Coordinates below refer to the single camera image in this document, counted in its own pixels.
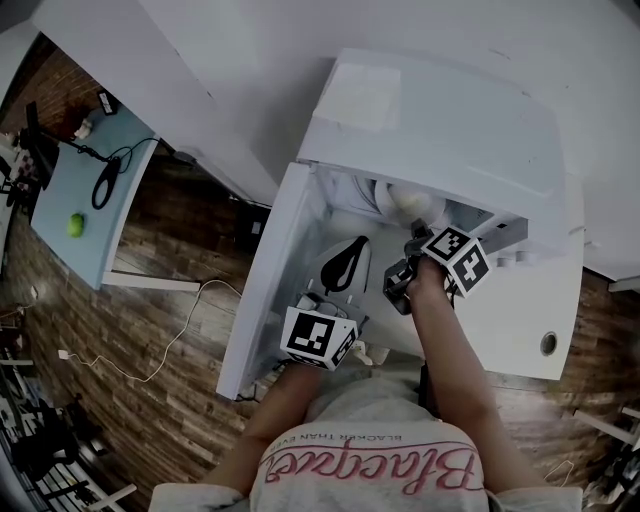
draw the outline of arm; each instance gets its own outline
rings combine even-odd
[[[475,443],[486,487],[499,493],[545,486],[504,428],[491,387],[444,292],[444,274],[422,258],[407,289],[442,419]]]
[[[201,483],[230,487],[248,496],[262,454],[280,435],[304,420],[318,391],[322,371],[303,364],[288,365],[267,392],[234,448]]]

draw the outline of white wall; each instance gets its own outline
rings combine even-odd
[[[269,203],[277,181],[136,0],[44,0],[33,23],[176,149]]]
[[[30,21],[24,21],[0,33],[0,104],[37,35],[38,29]]]
[[[140,1],[225,119],[263,138],[265,161],[295,155],[342,47],[443,57],[520,84],[556,112],[567,170],[585,178],[587,238],[600,245],[586,264],[640,274],[640,30],[609,0]]]

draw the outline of table leg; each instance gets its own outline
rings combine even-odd
[[[631,416],[632,418],[637,418],[640,420],[640,411],[636,411],[635,409],[623,407],[622,414],[626,414],[627,416]]]
[[[118,272],[115,270],[105,272],[102,278],[103,284],[115,286],[129,286],[131,288],[150,288],[154,290],[174,290],[183,292],[197,292],[200,289],[198,281],[186,281],[183,279],[161,279],[132,272]]]
[[[622,430],[615,425],[611,425],[602,420],[599,420],[598,418],[594,418],[593,416],[585,414],[582,411],[576,411],[575,413],[573,413],[573,417],[583,423],[586,423],[587,425],[591,425],[592,427],[601,430],[605,434],[609,434],[616,439],[620,439],[625,443],[634,444],[635,442],[635,436],[631,432]]]
[[[640,289],[640,276],[620,279],[619,281],[616,281],[615,283],[611,283],[609,285],[609,291],[611,293],[638,289]]]

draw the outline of person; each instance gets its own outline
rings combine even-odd
[[[340,368],[290,364],[222,462],[159,485],[149,510],[580,510],[582,491],[547,485],[509,438],[441,267],[423,257],[407,295],[442,421],[404,382],[327,388]]]

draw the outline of round hole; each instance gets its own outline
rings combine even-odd
[[[550,356],[556,351],[557,346],[558,336],[556,336],[555,332],[548,332],[542,337],[542,341],[540,342],[540,351],[543,356]]]

